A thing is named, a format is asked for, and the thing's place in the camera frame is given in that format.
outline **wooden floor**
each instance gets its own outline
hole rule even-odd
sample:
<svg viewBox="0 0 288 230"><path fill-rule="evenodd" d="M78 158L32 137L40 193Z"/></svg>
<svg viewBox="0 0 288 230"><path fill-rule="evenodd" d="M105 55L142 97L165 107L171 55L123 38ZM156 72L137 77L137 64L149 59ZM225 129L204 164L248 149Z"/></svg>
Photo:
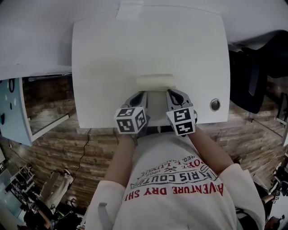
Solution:
<svg viewBox="0 0 288 230"><path fill-rule="evenodd" d="M283 85L287 88L287 85L279 86L278 81L270 79L268 88L279 93ZM66 113L70 113L71 117L33 142L32 147L0 137L0 145L9 160L9 167L19 168L26 163L18 157L19 154L33 166L35 181L40 187L50 176L51 170L68 168L76 179L64 199L74 196L78 206L86 208L98 182L103 179L117 146L113 129L93 128L88 135L90 129L79 128L69 77L25 83L23 88L32 132ZM275 103L265 98L256 117L273 130L283 132L284 127L274 121L277 110ZM285 149L281 146L281 141L254 126L250 120L248 112L230 102L228 122L202 124L199 127L218 142L233 159L241 156L242 168L249 169L270 188L272 173L284 159ZM80 166L79 160L84 152L85 156L81 159Z"/></svg>

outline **black chair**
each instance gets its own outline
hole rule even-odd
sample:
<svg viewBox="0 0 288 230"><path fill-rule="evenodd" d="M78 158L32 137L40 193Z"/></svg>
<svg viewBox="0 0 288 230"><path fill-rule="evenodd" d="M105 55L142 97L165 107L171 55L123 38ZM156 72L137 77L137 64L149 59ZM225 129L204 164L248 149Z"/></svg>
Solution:
<svg viewBox="0 0 288 230"><path fill-rule="evenodd" d="M280 99L266 91L267 76L288 76L288 32L280 31L258 50L229 51L230 99L239 107L258 113L266 94L278 105Z"/></svg>

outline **wall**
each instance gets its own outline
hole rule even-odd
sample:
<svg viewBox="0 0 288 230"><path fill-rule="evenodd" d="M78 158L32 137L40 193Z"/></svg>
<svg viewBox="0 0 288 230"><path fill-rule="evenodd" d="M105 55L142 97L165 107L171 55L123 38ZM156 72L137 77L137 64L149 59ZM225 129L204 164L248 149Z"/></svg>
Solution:
<svg viewBox="0 0 288 230"><path fill-rule="evenodd" d="M0 4L0 80L71 71L73 22L118 9L119 0L4 0ZM228 42L288 30L284 0L145 0L222 15Z"/></svg>
<svg viewBox="0 0 288 230"><path fill-rule="evenodd" d="M0 201L0 223L5 228L5 230L17 230L17 225L23 226L21 220L18 220L12 213L4 206Z"/></svg>
<svg viewBox="0 0 288 230"><path fill-rule="evenodd" d="M2 163L5 160L5 157L3 155L2 150L0 149L0 163Z"/></svg>

